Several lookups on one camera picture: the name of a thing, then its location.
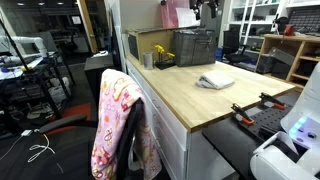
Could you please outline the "orange black clamp far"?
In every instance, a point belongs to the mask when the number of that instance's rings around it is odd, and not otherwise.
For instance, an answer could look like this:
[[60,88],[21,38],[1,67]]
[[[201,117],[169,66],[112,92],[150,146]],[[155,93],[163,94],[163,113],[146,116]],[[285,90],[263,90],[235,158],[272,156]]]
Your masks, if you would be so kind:
[[266,102],[271,102],[275,108],[281,110],[284,110],[286,108],[286,105],[283,102],[277,100],[276,98],[267,93],[262,92],[259,98],[261,99],[262,104],[265,104]]

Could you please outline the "grey cloth under towel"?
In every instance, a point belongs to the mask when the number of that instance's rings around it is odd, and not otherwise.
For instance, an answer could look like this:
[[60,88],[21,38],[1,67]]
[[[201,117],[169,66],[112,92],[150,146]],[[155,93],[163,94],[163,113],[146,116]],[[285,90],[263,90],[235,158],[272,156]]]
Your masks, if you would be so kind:
[[200,77],[197,81],[197,85],[202,88],[211,88],[213,89],[213,85],[207,81],[205,77]]

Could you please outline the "pink patterned jersey blanket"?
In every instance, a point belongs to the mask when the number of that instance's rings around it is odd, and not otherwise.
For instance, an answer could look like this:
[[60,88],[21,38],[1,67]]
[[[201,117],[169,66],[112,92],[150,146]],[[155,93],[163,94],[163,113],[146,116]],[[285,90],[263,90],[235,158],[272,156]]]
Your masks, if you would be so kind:
[[[114,69],[102,73],[98,105],[98,127],[91,155],[91,172],[96,180],[116,180],[117,165],[120,164],[116,154],[125,124],[133,105],[145,97],[138,83],[129,75]],[[142,116],[138,118],[135,133],[134,150],[140,167],[144,170],[144,180],[152,180],[162,170],[160,156],[152,136],[151,127],[145,117],[145,105]]]

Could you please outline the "orange black clamp near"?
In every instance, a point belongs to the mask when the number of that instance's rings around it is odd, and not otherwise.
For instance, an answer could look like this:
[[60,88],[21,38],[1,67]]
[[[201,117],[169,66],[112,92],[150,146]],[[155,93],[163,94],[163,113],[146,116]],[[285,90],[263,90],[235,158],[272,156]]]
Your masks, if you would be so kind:
[[243,122],[246,125],[253,125],[254,120],[249,117],[249,115],[245,112],[244,109],[242,109],[238,104],[233,103],[231,106],[231,109],[241,116],[241,122]]

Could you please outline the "black metal cart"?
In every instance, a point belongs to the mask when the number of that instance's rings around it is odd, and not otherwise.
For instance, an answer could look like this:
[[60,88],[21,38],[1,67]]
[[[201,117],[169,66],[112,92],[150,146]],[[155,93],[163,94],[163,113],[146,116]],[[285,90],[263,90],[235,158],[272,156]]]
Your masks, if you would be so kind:
[[11,105],[22,106],[23,104],[32,102],[47,102],[51,107],[54,117],[56,119],[62,118],[66,100],[61,102],[61,109],[58,109],[49,93],[49,88],[47,86],[48,78],[44,75],[45,72],[51,73],[51,70],[54,70],[56,78],[63,89],[63,93],[69,98],[70,93],[58,70],[59,65],[65,66],[71,82],[75,83],[67,62],[64,60],[64,57],[58,53],[54,53],[50,55],[48,59],[42,60],[39,63],[39,68],[36,68],[29,73],[23,73],[18,77],[4,78],[1,80],[0,110],[2,111],[2,114],[0,121],[10,133],[17,134],[22,132],[22,128],[18,125],[17,121],[10,116],[9,108]]

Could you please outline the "cardboard box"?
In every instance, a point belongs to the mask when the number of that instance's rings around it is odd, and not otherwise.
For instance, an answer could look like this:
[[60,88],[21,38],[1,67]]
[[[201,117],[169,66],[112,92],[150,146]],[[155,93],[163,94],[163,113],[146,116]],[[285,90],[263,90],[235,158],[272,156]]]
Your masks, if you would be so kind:
[[143,63],[143,54],[146,52],[152,52],[154,55],[154,59],[158,59],[158,51],[156,45],[162,46],[165,52],[173,52],[174,29],[128,29],[127,33],[129,51],[140,64]]

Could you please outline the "yellow flowers in black tray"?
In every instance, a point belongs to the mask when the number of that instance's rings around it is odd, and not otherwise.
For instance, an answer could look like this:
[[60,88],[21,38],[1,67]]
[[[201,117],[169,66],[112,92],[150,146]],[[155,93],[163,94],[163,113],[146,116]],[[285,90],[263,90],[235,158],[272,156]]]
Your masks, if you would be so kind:
[[159,59],[155,61],[155,66],[158,69],[164,70],[172,66],[175,66],[175,55],[173,53],[165,52],[164,48],[159,44],[157,44],[155,48],[157,49],[159,56]]

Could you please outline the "dark grey fabric basket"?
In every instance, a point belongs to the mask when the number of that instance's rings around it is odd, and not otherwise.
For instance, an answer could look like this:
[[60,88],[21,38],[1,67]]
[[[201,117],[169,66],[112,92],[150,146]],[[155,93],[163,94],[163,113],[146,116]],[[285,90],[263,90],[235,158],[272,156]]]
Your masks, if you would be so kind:
[[173,32],[174,61],[178,67],[213,64],[216,39],[212,30],[181,29]]

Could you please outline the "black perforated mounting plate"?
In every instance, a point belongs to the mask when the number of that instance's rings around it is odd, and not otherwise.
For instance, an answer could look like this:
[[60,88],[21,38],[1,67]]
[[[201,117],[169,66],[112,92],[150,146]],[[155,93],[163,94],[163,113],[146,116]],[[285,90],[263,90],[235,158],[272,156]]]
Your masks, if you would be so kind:
[[253,125],[246,125],[241,122],[241,116],[235,113],[235,118],[238,121],[238,126],[250,136],[255,137],[261,141],[265,141],[273,136],[278,131],[283,131],[280,121],[290,112],[292,105],[285,103],[284,110],[275,108],[271,102],[260,104],[258,111],[250,115],[254,120]]

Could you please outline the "orange black clamp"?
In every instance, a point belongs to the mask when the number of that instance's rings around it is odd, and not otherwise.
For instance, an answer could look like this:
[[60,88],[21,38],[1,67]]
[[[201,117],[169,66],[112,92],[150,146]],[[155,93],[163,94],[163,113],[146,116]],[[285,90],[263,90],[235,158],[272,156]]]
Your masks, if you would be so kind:
[[243,122],[246,125],[253,125],[254,120],[249,117],[249,115],[245,112],[244,109],[242,109],[238,104],[233,103],[231,106],[231,109],[241,116],[241,122]]
[[262,104],[265,104],[266,102],[271,102],[275,108],[281,110],[284,110],[286,108],[286,105],[283,102],[277,100],[276,98],[267,93],[262,92],[259,98],[261,99]]

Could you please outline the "white drawer cabinet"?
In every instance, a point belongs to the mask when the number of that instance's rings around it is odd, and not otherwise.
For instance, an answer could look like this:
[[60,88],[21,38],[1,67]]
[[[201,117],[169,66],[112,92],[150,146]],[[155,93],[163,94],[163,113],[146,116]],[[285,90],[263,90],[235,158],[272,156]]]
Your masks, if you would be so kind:
[[202,135],[226,114],[223,99],[196,81],[204,66],[147,70],[127,59],[128,73],[142,87],[160,156],[173,180],[222,180],[234,172]]

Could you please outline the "wooden shelf unit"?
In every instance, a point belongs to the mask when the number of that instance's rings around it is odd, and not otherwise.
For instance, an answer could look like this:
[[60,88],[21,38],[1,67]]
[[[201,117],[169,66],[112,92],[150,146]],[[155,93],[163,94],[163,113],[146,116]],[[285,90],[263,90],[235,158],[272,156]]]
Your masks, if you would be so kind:
[[319,37],[266,34],[255,72],[302,90],[320,62],[319,51]]

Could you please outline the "pink paper sheet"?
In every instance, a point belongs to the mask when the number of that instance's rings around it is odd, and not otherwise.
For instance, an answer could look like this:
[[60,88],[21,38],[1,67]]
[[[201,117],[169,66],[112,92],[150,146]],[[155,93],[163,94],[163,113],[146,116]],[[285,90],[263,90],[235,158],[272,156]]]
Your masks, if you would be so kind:
[[189,8],[189,0],[161,0],[162,25],[165,29],[178,27],[177,8]]

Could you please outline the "white towel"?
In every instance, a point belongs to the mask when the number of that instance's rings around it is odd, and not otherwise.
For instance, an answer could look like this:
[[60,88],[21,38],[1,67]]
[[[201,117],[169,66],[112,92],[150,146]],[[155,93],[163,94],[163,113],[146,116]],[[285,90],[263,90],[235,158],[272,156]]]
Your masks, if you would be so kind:
[[213,89],[219,90],[232,86],[235,79],[223,73],[222,71],[209,71],[203,73],[200,77],[205,77],[213,85]]

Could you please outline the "black office chair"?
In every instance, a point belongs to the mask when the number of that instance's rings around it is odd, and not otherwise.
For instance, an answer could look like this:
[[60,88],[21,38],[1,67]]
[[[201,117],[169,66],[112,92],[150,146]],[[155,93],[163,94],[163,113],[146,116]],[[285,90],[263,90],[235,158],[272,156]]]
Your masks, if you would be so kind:
[[89,140],[92,146],[90,176],[96,180],[125,180],[133,137],[144,115],[144,102],[138,98],[129,105],[103,106],[97,121],[88,121],[86,115],[77,114],[42,126],[39,133],[47,134],[68,126],[95,128],[95,137]]

